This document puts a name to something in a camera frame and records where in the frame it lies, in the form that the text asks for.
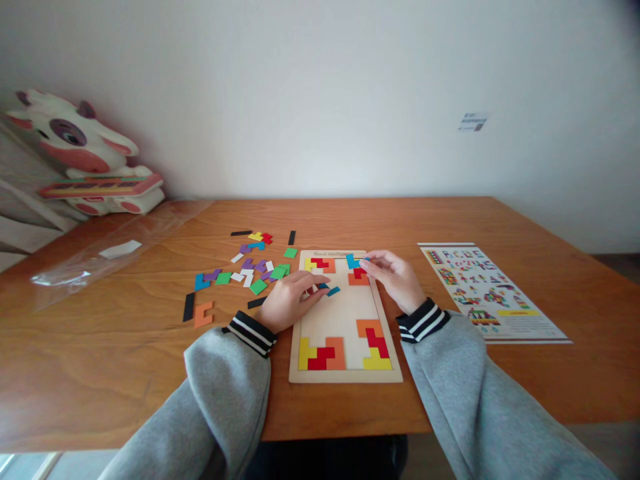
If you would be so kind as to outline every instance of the striped cuff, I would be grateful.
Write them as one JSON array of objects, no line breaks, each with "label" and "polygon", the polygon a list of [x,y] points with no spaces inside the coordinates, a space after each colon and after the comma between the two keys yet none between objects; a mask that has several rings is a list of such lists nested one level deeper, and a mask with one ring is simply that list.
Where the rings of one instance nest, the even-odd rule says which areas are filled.
[{"label": "striped cuff", "polygon": [[277,341],[277,335],[240,310],[235,314],[231,323],[222,328],[222,332],[233,333],[263,358],[267,358],[272,346]]},{"label": "striped cuff", "polygon": [[400,315],[396,320],[400,325],[402,341],[418,343],[427,335],[444,327],[450,318],[449,312],[440,310],[429,298],[418,307],[418,310],[410,315]]}]

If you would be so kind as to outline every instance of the gray sleeve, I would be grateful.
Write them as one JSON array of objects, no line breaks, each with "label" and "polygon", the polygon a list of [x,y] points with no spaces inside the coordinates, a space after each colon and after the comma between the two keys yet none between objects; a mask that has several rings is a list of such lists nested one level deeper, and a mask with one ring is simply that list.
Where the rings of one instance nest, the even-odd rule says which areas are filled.
[{"label": "gray sleeve", "polygon": [[100,480],[236,479],[265,422],[275,336],[241,312],[185,352],[187,379],[118,452]]},{"label": "gray sleeve", "polygon": [[435,308],[399,323],[411,374],[457,478],[615,478],[492,362],[467,318]]}]

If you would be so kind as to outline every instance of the plastic bag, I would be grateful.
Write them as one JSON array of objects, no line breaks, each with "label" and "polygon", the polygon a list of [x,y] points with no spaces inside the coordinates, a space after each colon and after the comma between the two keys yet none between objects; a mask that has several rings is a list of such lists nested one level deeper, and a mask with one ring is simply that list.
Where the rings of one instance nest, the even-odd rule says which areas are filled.
[{"label": "plastic bag", "polygon": [[[40,311],[60,300],[79,292],[96,280],[100,280],[138,260],[140,255],[172,236],[178,228],[212,201],[167,201],[146,215],[136,215],[117,230],[90,244],[68,260],[52,269],[42,271],[31,278],[36,285],[33,311]],[[108,259],[100,252],[131,240],[142,244],[136,250],[117,258]]]}]

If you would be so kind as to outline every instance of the person's left hand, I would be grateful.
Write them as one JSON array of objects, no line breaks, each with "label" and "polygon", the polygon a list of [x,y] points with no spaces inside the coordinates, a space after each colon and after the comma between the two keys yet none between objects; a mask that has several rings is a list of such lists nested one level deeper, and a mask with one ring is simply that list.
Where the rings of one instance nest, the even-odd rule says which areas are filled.
[{"label": "person's left hand", "polygon": [[324,275],[312,275],[306,270],[298,270],[275,284],[273,291],[254,316],[273,333],[279,333],[296,323],[312,306],[328,294],[329,289],[320,289],[303,299],[303,293],[318,283],[327,283],[331,279]]}]

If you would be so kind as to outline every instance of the hand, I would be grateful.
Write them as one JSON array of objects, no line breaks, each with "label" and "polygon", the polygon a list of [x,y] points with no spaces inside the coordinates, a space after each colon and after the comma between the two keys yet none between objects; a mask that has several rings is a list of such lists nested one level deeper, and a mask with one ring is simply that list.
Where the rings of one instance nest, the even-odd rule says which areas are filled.
[{"label": "hand", "polygon": [[320,289],[303,300],[302,294],[305,290],[315,284],[330,281],[331,279],[324,275],[312,275],[306,270],[298,270],[278,280],[255,316],[256,321],[273,333],[289,328],[329,293],[329,289]]},{"label": "hand", "polygon": [[388,294],[407,315],[412,314],[427,300],[411,264],[389,250],[368,252],[368,262],[360,260],[360,266],[376,280],[382,282]]}]

